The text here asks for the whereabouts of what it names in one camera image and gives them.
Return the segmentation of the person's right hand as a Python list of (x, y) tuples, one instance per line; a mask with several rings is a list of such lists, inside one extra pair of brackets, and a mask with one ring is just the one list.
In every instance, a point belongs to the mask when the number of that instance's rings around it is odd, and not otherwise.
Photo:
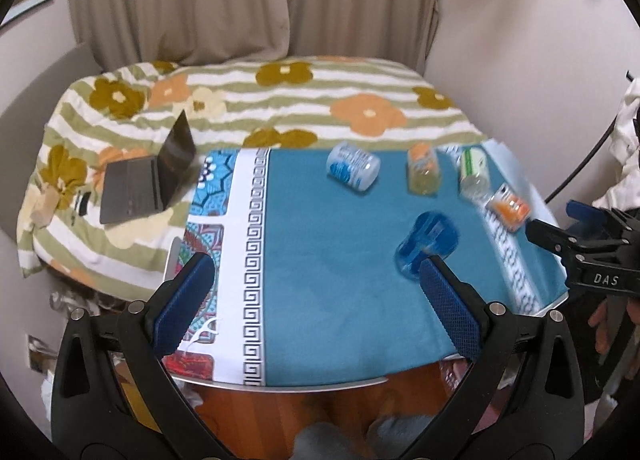
[[(630, 320), (638, 326), (640, 324), (640, 304), (636, 299), (629, 299), (626, 312)], [(588, 325), (596, 329), (596, 351), (599, 354), (608, 353), (611, 347), (610, 330), (608, 330), (608, 300), (603, 300), (597, 310), (589, 317)]]

